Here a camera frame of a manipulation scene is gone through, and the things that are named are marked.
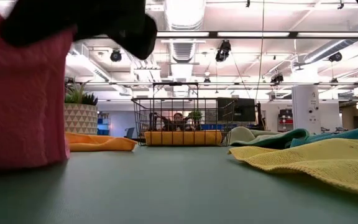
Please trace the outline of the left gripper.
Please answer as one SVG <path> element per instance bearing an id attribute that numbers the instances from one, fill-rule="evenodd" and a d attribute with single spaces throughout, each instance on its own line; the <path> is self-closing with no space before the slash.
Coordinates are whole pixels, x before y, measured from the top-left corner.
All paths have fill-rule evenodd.
<path id="1" fill-rule="evenodd" d="M 17 0 L 0 23 L 0 36 L 15 47 L 27 46 L 72 27 L 80 14 L 76 1 Z M 76 40 L 106 35 L 141 60 L 152 53 L 157 37 L 145 0 L 96 1 L 76 27 Z"/>

